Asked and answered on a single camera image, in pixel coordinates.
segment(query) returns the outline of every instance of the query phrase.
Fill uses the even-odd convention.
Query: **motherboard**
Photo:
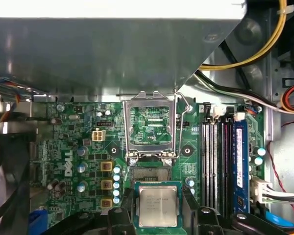
[[[230,216],[249,211],[249,180],[264,177],[263,115],[247,113],[245,105],[192,103],[186,112],[185,103],[176,102],[174,120],[166,105],[45,105],[53,137],[39,143],[30,184],[48,190],[50,227],[75,212],[119,206],[124,189],[133,188],[138,234],[162,234],[161,228],[185,234],[183,186],[200,205]],[[150,148],[132,151],[145,145]],[[159,157],[153,152],[159,146],[170,151]],[[166,219],[150,217],[162,216],[164,208]]]

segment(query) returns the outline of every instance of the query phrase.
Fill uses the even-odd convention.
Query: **dell logo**
[[[65,153],[65,164],[64,164],[64,176],[65,177],[72,177],[72,161],[73,161],[73,152],[72,150],[68,153]]]

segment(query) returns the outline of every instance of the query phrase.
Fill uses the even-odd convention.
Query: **white wire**
[[[272,109],[272,110],[275,110],[275,111],[277,111],[277,112],[281,112],[281,113],[285,113],[285,114],[294,114],[294,113],[292,113],[292,112],[285,111],[285,110],[281,110],[281,109],[279,109],[278,107],[274,107],[274,106],[272,106],[272,105],[269,105],[269,104],[267,104],[267,103],[265,103],[265,102],[263,102],[263,101],[261,101],[261,100],[255,98],[255,97],[252,97],[252,96],[250,96],[250,95],[220,91],[220,90],[218,90],[218,89],[216,89],[216,88],[212,88],[212,86],[210,86],[210,84],[205,83],[205,82],[204,82],[203,80],[201,80],[196,74],[194,74],[194,77],[195,77],[195,78],[196,78],[196,79],[197,79],[202,85],[204,85],[206,88],[208,88],[208,89],[211,90],[211,91],[214,91],[214,92],[217,92],[217,93],[221,93],[221,94],[225,94],[225,95],[229,95],[229,96],[241,97],[241,98],[243,98],[243,99],[249,99],[249,100],[255,101],[255,102],[258,103],[258,104],[262,104],[262,105],[264,105],[264,106],[266,106],[266,107],[268,107],[268,108],[270,108],[270,109]]]

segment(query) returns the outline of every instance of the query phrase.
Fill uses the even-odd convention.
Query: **blue plastic part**
[[[294,227],[294,224],[290,221],[287,221],[275,214],[270,213],[269,211],[266,212],[266,220],[270,221],[279,226],[283,227]]]
[[[233,211],[249,213],[248,124],[234,123],[233,132]]]
[[[28,217],[28,235],[40,235],[48,228],[48,211],[36,210]]]

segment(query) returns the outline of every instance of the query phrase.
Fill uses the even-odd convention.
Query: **power connector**
[[[250,197],[259,203],[267,203],[263,199],[263,194],[266,194],[266,188],[272,188],[272,183],[253,177],[250,182]]]

